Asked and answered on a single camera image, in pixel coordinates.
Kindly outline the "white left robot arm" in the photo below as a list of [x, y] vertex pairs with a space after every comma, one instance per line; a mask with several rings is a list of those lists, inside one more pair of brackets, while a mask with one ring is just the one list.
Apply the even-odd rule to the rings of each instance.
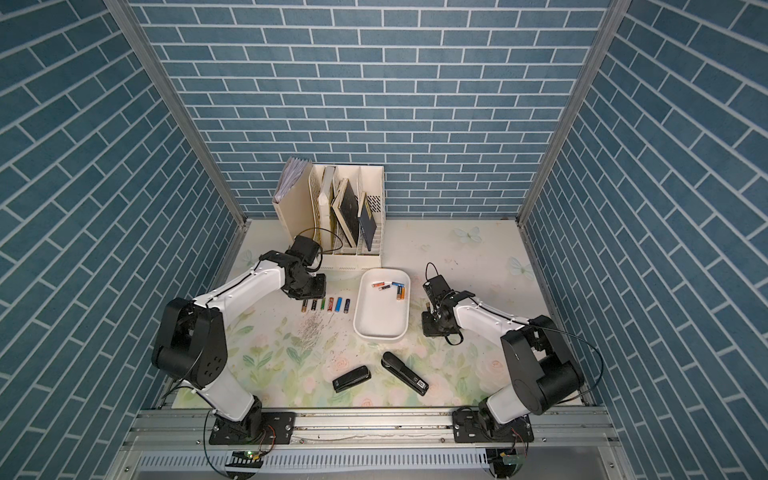
[[314, 265], [321, 258], [321, 246], [299, 235], [288, 250], [262, 254], [254, 267], [226, 284], [193, 299], [171, 300], [163, 310], [152, 364], [191, 388], [220, 418], [244, 421], [257, 398], [227, 367], [226, 329], [275, 291], [300, 301], [324, 297], [326, 277]]

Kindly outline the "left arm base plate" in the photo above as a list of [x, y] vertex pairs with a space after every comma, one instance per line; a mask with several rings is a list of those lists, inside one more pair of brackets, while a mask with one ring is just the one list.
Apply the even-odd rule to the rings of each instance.
[[234, 422], [215, 416], [208, 443], [211, 445], [287, 445], [291, 441], [296, 413], [290, 411], [251, 412]]

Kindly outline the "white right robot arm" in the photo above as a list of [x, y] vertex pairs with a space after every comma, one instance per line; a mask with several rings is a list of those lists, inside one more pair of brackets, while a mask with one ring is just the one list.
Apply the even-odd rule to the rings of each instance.
[[479, 406], [489, 427], [541, 415], [584, 384], [567, 333], [549, 317], [528, 319], [493, 309], [473, 293], [451, 288], [441, 275], [423, 288], [430, 303], [422, 314], [425, 335], [447, 339], [470, 331], [503, 351], [510, 383]]

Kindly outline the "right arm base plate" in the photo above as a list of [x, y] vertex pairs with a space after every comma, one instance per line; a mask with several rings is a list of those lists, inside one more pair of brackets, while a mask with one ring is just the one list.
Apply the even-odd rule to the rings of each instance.
[[529, 417], [498, 423], [487, 410], [459, 407], [451, 413], [456, 443], [531, 443], [534, 434]]

